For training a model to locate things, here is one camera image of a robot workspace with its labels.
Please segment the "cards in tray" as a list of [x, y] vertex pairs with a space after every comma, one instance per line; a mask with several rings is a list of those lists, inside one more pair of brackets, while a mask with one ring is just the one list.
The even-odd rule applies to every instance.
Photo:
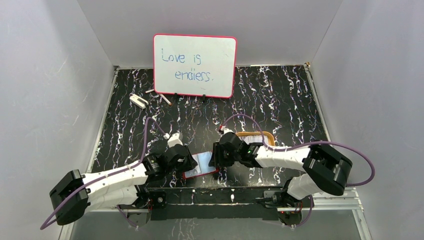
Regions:
[[[245, 141], [247, 144], [250, 143], [263, 143], [262, 141], [262, 135], [246, 135], [246, 136], [240, 136], [240, 139]], [[271, 145], [269, 142], [269, 139], [267, 136], [264, 135], [264, 142], [267, 145]]]

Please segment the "tan oval card tray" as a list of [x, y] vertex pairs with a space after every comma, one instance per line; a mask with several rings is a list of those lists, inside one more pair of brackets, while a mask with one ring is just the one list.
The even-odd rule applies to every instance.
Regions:
[[267, 131], [263, 131], [263, 133], [261, 133], [260, 131], [255, 131], [255, 132], [237, 132], [236, 135], [243, 141], [245, 141], [247, 144], [251, 144], [251, 143], [262, 143], [263, 139], [264, 142], [268, 145], [268, 146], [275, 146], [275, 138], [274, 136], [267, 132]]

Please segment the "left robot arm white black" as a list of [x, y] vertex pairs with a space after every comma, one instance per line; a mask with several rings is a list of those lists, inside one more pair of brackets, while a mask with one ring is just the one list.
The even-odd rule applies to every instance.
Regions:
[[85, 213], [103, 207], [134, 205], [144, 208], [149, 194], [138, 186], [163, 179], [172, 172], [187, 172], [198, 166], [188, 146], [176, 144], [163, 153], [152, 153], [112, 170], [97, 173], [67, 172], [49, 192], [53, 213], [42, 224], [68, 225]]

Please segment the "white marker pen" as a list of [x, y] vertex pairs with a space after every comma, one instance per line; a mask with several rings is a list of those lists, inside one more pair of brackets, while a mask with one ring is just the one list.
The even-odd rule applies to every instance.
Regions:
[[159, 96], [169, 105], [172, 105], [172, 102], [162, 93], [159, 94]]

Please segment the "white board eraser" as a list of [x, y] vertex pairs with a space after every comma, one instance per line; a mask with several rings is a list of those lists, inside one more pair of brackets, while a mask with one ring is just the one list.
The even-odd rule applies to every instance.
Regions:
[[149, 105], [149, 102], [148, 102], [147, 100], [145, 100], [145, 99], [143, 99], [142, 97], [140, 97], [140, 96], [138, 96], [138, 95], [136, 95], [136, 94], [133, 94], [133, 93], [131, 93], [131, 94], [129, 95], [129, 100], [130, 100], [133, 104], [135, 104], [135, 105], [137, 105], [138, 107], [142, 108], [143, 110], [144, 110], [144, 109], [146, 109], [146, 108], [147, 108], [147, 106]]

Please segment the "white board with red frame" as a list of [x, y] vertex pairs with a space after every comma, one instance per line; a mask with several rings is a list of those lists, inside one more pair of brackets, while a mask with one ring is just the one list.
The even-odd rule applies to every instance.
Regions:
[[234, 94], [237, 47], [232, 36], [155, 34], [154, 90], [229, 99]]

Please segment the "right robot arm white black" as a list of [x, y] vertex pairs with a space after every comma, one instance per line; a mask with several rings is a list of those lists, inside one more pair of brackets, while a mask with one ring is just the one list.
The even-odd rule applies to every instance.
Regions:
[[302, 175], [288, 180], [283, 187], [281, 199], [288, 207], [295, 207], [315, 193], [343, 195], [353, 166], [350, 159], [327, 143], [275, 147], [262, 142], [246, 143], [235, 133], [227, 132], [213, 144], [209, 166], [230, 167], [235, 162], [248, 168], [302, 171]]

